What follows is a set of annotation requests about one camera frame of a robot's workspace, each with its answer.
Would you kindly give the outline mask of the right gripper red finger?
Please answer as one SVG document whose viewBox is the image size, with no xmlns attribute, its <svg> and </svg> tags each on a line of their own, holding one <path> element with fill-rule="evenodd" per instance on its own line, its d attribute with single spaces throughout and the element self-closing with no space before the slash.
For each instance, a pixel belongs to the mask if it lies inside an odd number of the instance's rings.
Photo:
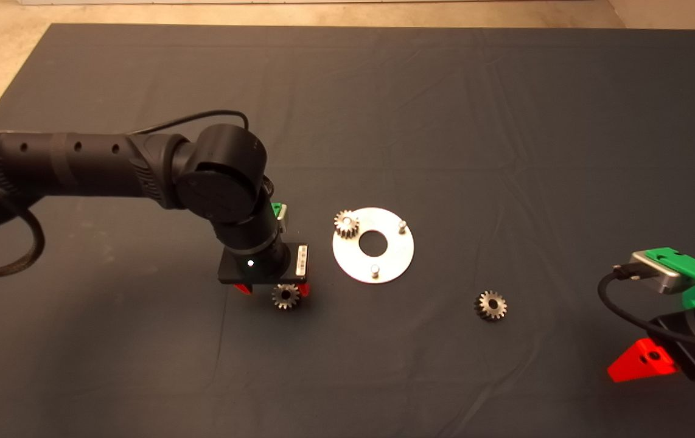
<svg viewBox="0 0 695 438">
<path fill-rule="evenodd" d="M 651 338 L 635 341 L 607 368 L 607 374 L 615 383 L 668 376 L 678 371 L 673 358 Z"/>
</svg>

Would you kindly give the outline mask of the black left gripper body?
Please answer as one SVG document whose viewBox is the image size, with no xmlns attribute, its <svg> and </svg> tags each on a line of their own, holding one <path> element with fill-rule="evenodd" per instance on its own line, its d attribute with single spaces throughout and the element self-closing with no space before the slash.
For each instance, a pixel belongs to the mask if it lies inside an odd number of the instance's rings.
<svg viewBox="0 0 695 438">
<path fill-rule="evenodd" d="M 309 245 L 280 237 L 255 253 L 225 249 L 218 266 L 223 285 L 305 285 L 308 273 Z"/>
</svg>

